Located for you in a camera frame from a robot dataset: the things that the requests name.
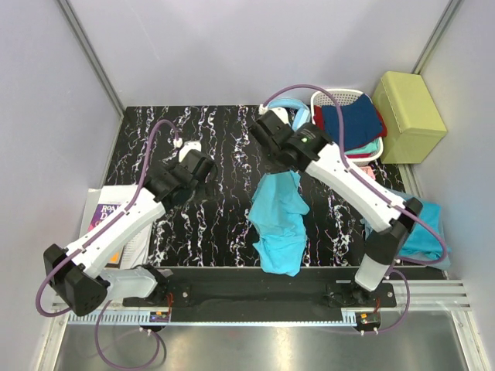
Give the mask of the turquoise t-shirt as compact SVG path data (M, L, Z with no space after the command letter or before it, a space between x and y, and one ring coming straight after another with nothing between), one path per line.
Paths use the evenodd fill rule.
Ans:
M293 171L263 175L252 198L248 220L259 241L254 248L265 273L296 276L307 235L303 217L309 206L299 194L300 175Z

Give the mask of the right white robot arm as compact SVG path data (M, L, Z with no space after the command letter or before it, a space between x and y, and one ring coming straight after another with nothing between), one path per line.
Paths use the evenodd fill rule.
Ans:
M366 240L364 257L351 287L356 304L371 305L379 296L378 285L419 222L422 203L395 195L342 159L337 143L310 122L293 130L287 115L273 109L261 115L248 131L276 168L299 170L324 183L372 226L374 231Z

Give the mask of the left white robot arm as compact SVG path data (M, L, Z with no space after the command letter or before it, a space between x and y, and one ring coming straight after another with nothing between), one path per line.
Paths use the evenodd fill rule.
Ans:
M49 246L43 253L43 283L80 317L118 299L142 299L151 306L165 302L169 280L151 264L118 270L106 266L118 250L168 211L194 196L209 195L216 175L210 156L189 150L181 161L147 177L131 200L79 240L66 247Z

